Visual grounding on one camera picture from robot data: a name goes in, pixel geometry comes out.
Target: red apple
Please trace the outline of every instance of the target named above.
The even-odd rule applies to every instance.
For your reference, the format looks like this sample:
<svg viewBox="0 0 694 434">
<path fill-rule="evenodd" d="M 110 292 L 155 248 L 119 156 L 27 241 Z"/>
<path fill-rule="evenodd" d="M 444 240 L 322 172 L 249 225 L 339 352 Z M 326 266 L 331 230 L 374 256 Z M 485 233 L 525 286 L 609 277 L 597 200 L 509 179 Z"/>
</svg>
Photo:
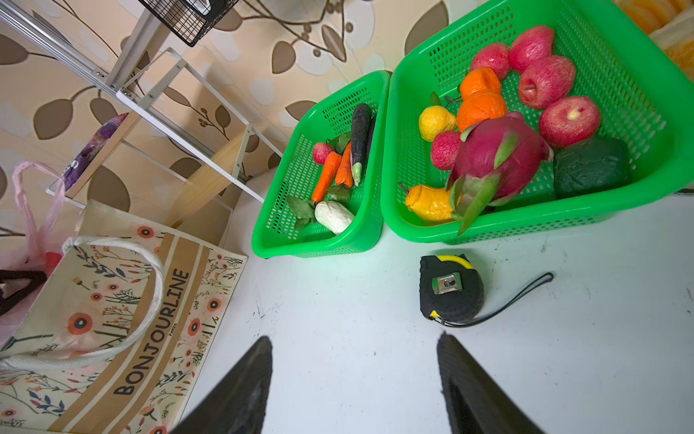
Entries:
<svg viewBox="0 0 694 434">
<path fill-rule="evenodd" d="M 499 81 L 503 81 L 511 70 L 509 47 L 501 42 L 496 42 L 481 49 L 473 58 L 471 71 L 483 67 L 491 68 Z"/>
<path fill-rule="evenodd" d="M 540 116 L 540 135 L 555 148 L 566 148 L 593 137 L 600 127 L 600 110 L 588 97 L 562 98 Z"/>
<path fill-rule="evenodd" d="M 547 108 L 571 92 L 576 67 L 562 56 L 535 60 L 520 76 L 518 96 L 528 107 Z"/>
<path fill-rule="evenodd" d="M 509 53 L 511 67 L 518 73 L 525 71 L 535 60 L 551 56 L 555 48 L 555 31 L 547 26 L 535 26 L 520 34 Z"/>
</svg>

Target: floral print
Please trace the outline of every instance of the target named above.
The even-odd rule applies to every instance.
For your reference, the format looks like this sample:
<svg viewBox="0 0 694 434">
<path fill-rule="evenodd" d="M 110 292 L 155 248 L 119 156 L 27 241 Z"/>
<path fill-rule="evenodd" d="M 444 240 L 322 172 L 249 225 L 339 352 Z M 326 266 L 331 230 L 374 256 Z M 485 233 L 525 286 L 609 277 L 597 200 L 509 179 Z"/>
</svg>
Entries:
<svg viewBox="0 0 694 434">
<path fill-rule="evenodd" d="M 211 299 L 208 301 L 208 310 L 210 312 L 214 312 L 215 310 L 218 310 L 221 307 L 221 300 L 220 299 Z"/>
<path fill-rule="evenodd" d="M 164 239 L 152 225 L 113 225 L 120 233 L 81 233 L 118 236 L 157 249 Z M 245 257 L 210 249 L 205 269 L 188 312 L 182 312 L 180 337 L 161 377 L 148 392 L 142 408 L 122 433 L 167 434 L 183 415 L 190 390 L 203 365 L 221 317 L 231 299 Z M 71 264 L 70 275 L 63 270 Z M 71 358 L 98 348 L 118 345 L 127 337 L 145 291 L 151 267 L 127 249 L 82 246 L 72 249 L 56 269 L 70 297 L 56 303 L 62 328 L 20 328 L 5 345 L 9 353 L 43 352 Z M 0 427 L 46 430 L 99 378 L 107 362 L 65 372 L 0 372 Z"/>
<path fill-rule="evenodd" d="M 200 319 L 196 318 L 190 322 L 190 325 L 188 326 L 188 334 L 195 336 L 198 334 L 198 330 L 200 330 Z"/>
<path fill-rule="evenodd" d="M 154 230 L 147 226 L 140 226 L 137 228 L 137 234 L 142 238 L 152 238 L 154 236 Z"/>
<path fill-rule="evenodd" d="M 83 335 L 92 330 L 92 317 L 86 313 L 76 313 L 67 322 L 67 330 L 71 335 Z"/>
</svg>

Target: carrot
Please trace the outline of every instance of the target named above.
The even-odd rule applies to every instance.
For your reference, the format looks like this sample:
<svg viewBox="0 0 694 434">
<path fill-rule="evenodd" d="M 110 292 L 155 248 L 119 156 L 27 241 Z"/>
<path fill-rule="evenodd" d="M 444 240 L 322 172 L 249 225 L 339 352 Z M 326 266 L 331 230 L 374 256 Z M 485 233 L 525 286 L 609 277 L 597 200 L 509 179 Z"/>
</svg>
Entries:
<svg viewBox="0 0 694 434">
<path fill-rule="evenodd" d="M 323 165 L 323 172 L 318 180 L 318 185 L 313 191 L 313 197 L 311 198 L 314 202 L 321 202 L 325 199 L 325 195 L 328 194 L 328 187 L 332 185 L 335 180 L 335 175 L 337 174 L 337 169 L 342 163 L 342 156 L 337 152 L 331 152 L 328 158 L 325 159 L 325 164 Z"/>
<path fill-rule="evenodd" d="M 354 185 L 354 178 L 352 178 L 352 164 L 350 162 L 350 157 L 352 156 L 352 142 L 347 144 L 345 147 L 345 152 L 342 155 L 342 162 L 340 167 L 337 169 L 337 175 L 335 175 L 335 184 L 344 184 L 348 188 L 352 188 Z"/>
</svg>

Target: eggplant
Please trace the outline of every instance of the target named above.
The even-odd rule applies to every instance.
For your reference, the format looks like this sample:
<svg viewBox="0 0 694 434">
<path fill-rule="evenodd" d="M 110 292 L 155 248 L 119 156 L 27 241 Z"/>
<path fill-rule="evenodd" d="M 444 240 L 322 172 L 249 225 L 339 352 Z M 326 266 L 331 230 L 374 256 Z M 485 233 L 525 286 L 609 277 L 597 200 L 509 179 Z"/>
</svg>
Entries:
<svg viewBox="0 0 694 434">
<path fill-rule="evenodd" d="M 362 180 L 362 167 L 366 164 L 366 141 L 371 125 L 371 107 L 361 103 L 352 114 L 352 177 L 355 187 Z"/>
</svg>

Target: canvas tote bag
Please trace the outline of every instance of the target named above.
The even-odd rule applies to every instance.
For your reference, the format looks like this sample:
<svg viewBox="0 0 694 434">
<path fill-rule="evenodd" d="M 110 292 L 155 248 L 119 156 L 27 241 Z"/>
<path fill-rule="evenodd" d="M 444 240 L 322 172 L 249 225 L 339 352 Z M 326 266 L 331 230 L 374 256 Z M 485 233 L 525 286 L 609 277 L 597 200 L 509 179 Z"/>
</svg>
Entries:
<svg viewBox="0 0 694 434">
<path fill-rule="evenodd" d="M 166 434 L 247 257 L 95 201 L 64 251 L 0 350 L 0 429 Z"/>
</svg>

